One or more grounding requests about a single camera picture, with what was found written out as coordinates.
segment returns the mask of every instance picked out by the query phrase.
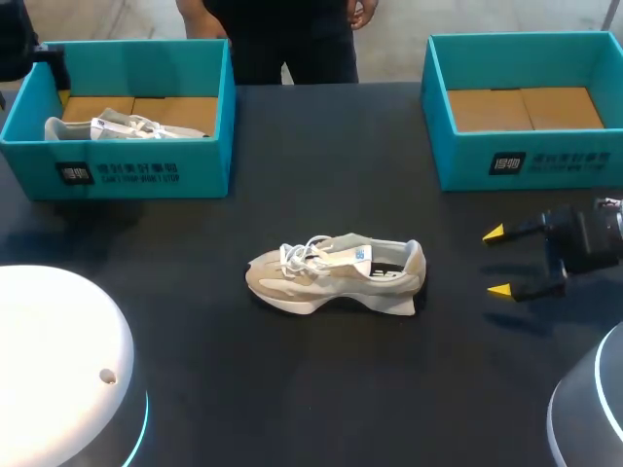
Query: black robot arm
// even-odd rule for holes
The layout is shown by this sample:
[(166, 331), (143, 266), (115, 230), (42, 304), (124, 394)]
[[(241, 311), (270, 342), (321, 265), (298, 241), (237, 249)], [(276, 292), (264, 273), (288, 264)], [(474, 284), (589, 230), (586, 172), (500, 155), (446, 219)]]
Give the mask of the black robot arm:
[(0, 0), (0, 82), (23, 78), (37, 61), (50, 64), (58, 90), (69, 90), (62, 48), (39, 45), (23, 0)]
[(517, 302), (565, 293), (569, 274), (583, 274), (619, 264), (623, 257), (623, 202), (597, 199), (594, 209), (580, 212), (562, 206), (517, 225), (500, 224), (485, 235), (499, 245), (530, 234), (544, 234), (547, 271), (534, 284), (506, 283), (489, 290)]

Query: sneaker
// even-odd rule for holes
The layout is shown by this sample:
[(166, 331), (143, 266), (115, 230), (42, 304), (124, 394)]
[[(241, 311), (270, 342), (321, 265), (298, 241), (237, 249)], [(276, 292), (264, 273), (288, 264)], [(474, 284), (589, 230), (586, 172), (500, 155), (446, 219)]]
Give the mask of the sneaker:
[(46, 141), (98, 140), (98, 139), (171, 139), (204, 138), (197, 129), (165, 126), (139, 115), (124, 115), (113, 109), (90, 122), (67, 123), (50, 117), (45, 125)]
[(315, 236), (305, 245), (284, 243), (249, 265), (251, 291), (296, 314), (350, 297), (375, 311), (413, 315), (413, 297), (426, 277), (426, 259), (415, 240), (375, 240), (355, 233)]

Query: teal box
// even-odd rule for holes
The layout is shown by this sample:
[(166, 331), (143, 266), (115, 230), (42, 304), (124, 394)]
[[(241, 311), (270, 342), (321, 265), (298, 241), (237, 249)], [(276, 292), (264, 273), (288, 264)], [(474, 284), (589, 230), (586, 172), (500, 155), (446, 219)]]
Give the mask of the teal box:
[[(30, 199), (227, 194), (236, 110), (227, 41), (55, 44), (65, 48), (72, 96), (218, 97), (218, 114), (214, 134), (202, 139), (44, 141), (46, 119), (63, 109), (49, 66), (37, 63), (0, 133), (0, 152)], [(67, 167), (86, 168), (92, 183), (67, 184)]]
[[(605, 129), (457, 130), (448, 90), (585, 87)], [(623, 186), (623, 52), (608, 32), (436, 35), (421, 104), (444, 191)]]

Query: black pants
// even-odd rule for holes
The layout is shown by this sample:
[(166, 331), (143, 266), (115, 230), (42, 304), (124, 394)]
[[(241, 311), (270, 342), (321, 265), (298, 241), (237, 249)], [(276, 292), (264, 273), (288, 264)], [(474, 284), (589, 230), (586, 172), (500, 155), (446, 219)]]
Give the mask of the black pants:
[(280, 38), (230, 36), (238, 85), (279, 85), (285, 63), (297, 85), (357, 83), (352, 31)]

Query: white shoelace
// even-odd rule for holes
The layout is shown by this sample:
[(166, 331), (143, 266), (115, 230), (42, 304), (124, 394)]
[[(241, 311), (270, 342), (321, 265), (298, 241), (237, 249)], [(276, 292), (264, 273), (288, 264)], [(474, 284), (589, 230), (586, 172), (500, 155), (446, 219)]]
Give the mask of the white shoelace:
[[(317, 248), (315, 243), (331, 238), (327, 235), (317, 235), (310, 238), (305, 245), (288, 245), (283, 243), (279, 248), (279, 260), (281, 262), (281, 272), (286, 277), (296, 277), (296, 272), (307, 271), (317, 275), (326, 275), (329, 271), (324, 270), (327, 265), (322, 261), (328, 255), (323, 251), (331, 248)], [(319, 257), (307, 260), (309, 255)]]
[(179, 138), (179, 136), (175, 133), (171, 133), (170, 131), (166, 131), (158, 122), (152, 122), (145, 117), (141, 117), (140, 115), (130, 115), (131, 118), (136, 118), (140, 122), (130, 121), (130, 127), (132, 132), (136, 133), (137, 136), (141, 138), (154, 138), (154, 139), (162, 139), (164, 136), (169, 138)]

